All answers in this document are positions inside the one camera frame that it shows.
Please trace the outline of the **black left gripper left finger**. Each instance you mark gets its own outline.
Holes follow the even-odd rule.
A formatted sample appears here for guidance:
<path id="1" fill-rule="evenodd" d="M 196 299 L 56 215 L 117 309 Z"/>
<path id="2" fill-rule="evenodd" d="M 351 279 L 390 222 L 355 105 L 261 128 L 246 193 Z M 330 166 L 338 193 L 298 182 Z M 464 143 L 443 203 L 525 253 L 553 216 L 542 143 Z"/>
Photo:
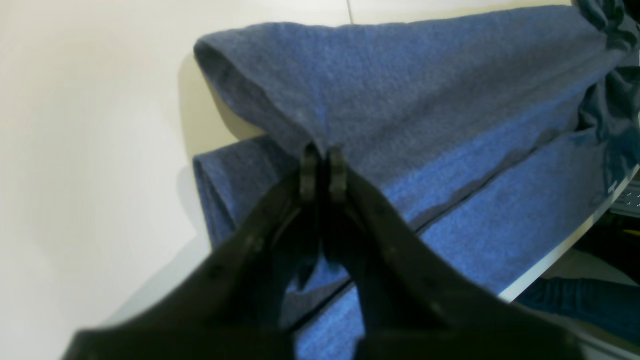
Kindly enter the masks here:
<path id="1" fill-rule="evenodd" d="M 314 145 L 272 187 L 230 239 L 183 283 L 121 325 L 78 332 L 65 360 L 293 360 L 281 330 L 290 284 L 320 255 L 321 157 Z"/>

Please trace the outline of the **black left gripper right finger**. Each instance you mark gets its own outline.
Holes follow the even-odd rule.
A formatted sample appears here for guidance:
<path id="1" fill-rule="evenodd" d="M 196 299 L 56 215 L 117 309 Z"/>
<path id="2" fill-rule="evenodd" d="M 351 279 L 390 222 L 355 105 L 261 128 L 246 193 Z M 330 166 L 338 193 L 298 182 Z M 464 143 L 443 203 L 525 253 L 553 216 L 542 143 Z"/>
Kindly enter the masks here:
<path id="1" fill-rule="evenodd" d="M 327 257 L 353 280 L 357 360 L 583 360 L 573 333 L 505 303 L 431 251 L 338 148 L 327 153 Z"/>

